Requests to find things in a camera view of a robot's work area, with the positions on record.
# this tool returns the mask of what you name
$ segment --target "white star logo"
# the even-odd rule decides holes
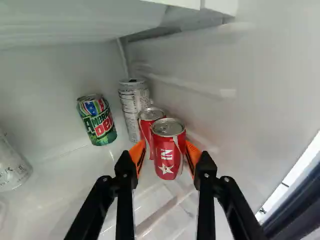
[[[173,168],[174,166],[166,166],[162,163],[162,166],[158,166],[158,168],[160,168],[162,170],[162,174],[165,175],[165,174],[173,174],[174,172],[171,171],[171,169]]]

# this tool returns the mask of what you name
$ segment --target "mountain dew can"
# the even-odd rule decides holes
[[[107,145],[117,138],[109,103],[101,94],[79,97],[76,108],[93,145]]]

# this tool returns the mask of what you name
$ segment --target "can lid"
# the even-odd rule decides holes
[[[161,137],[173,137],[183,133],[185,125],[176,118],[161,118],[155,121],[152,126],[152,132]]]
[[[102,97],[103,97],[102,94],[90,94],[90,95],[78,97],[76,100],[78,102],[88,102],[88,101],[92,101],[92,100],[99,100]]]
[[[153,121],[157,119],[161,119],[165,116],[165,112],[156,106],[150,106],[147,108],[142,109],[138,113],[138,118],[145,120],[145,121]]]
[[[136,86],[137,84],[144,84],[145,82],[146,80],[144,79],[129,78],[121,80],[119,84],[123,86]]]

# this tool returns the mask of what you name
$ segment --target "red soda can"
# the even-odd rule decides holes
[[[156,106],[142,109],[138,113],[140,139],[145,140],[146,159],[154,160],[154,147],[151,136],[151,125],[158,119],[165,118],[165,112]]]
[[[178,119],[162,118],[152,126],[154,168],[159,178],[174,180],[182,173],[186,153],[186,127]]]

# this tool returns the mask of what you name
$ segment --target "aluminum can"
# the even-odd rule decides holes
[[[0,192],[19,187],[32,172],[31,165],[12,148],[0,130]]]
[[[76,108],[93,145],[107,145],[117,138],[109,103],[101,94],[79,97]]]
[[[125,79],[119,82],[118,94],[129,140],[137,143],[141,140],[138,113],[150,105],[148,85],[142,79]]]
[[[165,111],[156,106],[150,106],[142,109],[138,114],[138,123],[140,138],[145,140],[146,154],[145,158],[154,160],[154,146],[151,135],[151,125],[158,119],[166,117]]]
[[[183,170],[186,127],[176,118],[162,118],[151,130],[155,172],[161,179],[174,180]]]

